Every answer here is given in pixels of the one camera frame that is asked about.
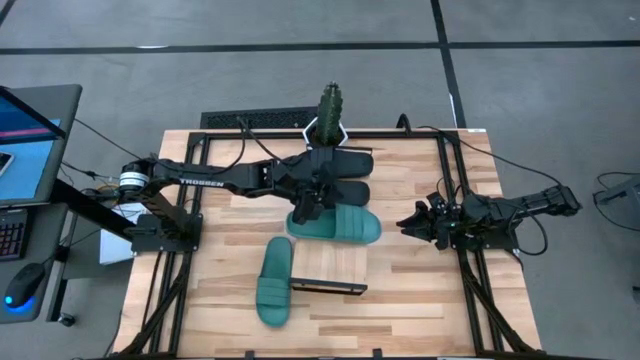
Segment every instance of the concrete floor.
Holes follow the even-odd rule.
[[[640,39],[634,0],[441,2],[450,41]],[[426,0],[18,0],[0,27],[0,47],[436,39]],[[640,171],[640,48],[452,56],[468,126],[487,128],[496,153],[557,176],[584,206],[572,218],[544,218],[549,251],[523,259],[544,348],[636,359],[640,306],[631,286],[640,284],[640,236],[600,218],[590,194],[601,172]],[[3,85],[81,84],[78,118],[138,154],[157,152],[165,129],[197,128],[203,111],[314,105],[331,80],[343,88],[349,126],[392,126],[401,112],[416,126],[453,126],[438,50],[0,56]],[[66,160],[115,175],[129,158],[76,126]],[[550,185],[498,170],[506,196]],[[77,187],[93,185],[73,176]],[[623,203],[606,210],[640,227]],[[535,226],[519,235],[527,249],[541,245]],[[78,315],[72,328],[42,319],[3,325],[3,359],[101,356],[127,278],[125,266],[72,283],[64,308]]]

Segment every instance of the cactus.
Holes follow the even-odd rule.
[[[324,88],[318,104],[318,122],[314,140],[323,146],[340,143],[340,114],[342,113],[342,92],[335,82]]]

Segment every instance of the green slide sandal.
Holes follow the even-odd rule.
[[[318,220],[303,225],[293,222],[293,213],[287,216],[287,232],[298,238],[329,240],[352,244],[370,244],[382,235],[380,220],[359,206],[336,204],[325,210]]]
[[[263,323],[281,327],[289,319],[291,305],[291,264],[293,250],[289,239],[274,237],[264,254],[256,290],[256,309]]]

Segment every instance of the wooden tabletop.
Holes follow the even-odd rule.
[[[190,131],[166,131],[160,157],[183,161]],[[490,150],[485,132],[461,130],[460,136]],[[263,142],[281,157],[304,151],[302,140]],[[367,249],[367,292],[358,297],[294,291],[286,326],[268,328],[255,310],[256,278],[267,242],[287,236],[284,219],[293,208],[272,196],[251,200],[205,189],[205,225],[191,267],[179,357],[237,357],[246,350],[255,350],[256,356],[371,356],[374,348],[382,348],[385,356],[474,354],[456,254],[404,236],[395,226],[413,213],[416,200],[435,191],[442,176],[436,142],[363,139],[350,140],[349,145],[373,148],[375,159],[374,171],[365,181],[371,187],[368,208],[380,218],[383,235]],[[208,164],[229,164],[240,146],[238,140],[213,141]],[[472,189],[501,195],[493,159],[465,146],[462,150]],[[457,180],[453,152],[448,153]],[[247,141],[242,162],[267,157],[254,141]],[[178,186],[163,191],[170,201],[175,201],[177,192]],[[485,254],[496,305],[527,343],[539,347],[520,266],[504,251]],[[134,260],[115,351],[128,345],[140,330],[156,255],[143,254]],[[180,262],[176,261],[174,274]],[[161,276],[162,266],[151,309]],[[480,305],[478,312],[489,349],[486,313]],[[168,346],[172,314],[170,309],[161,350]]]

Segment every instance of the laptop screen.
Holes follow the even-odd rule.
[[[54,140],[64,132],[5,89],[0,89],[0,144]]]

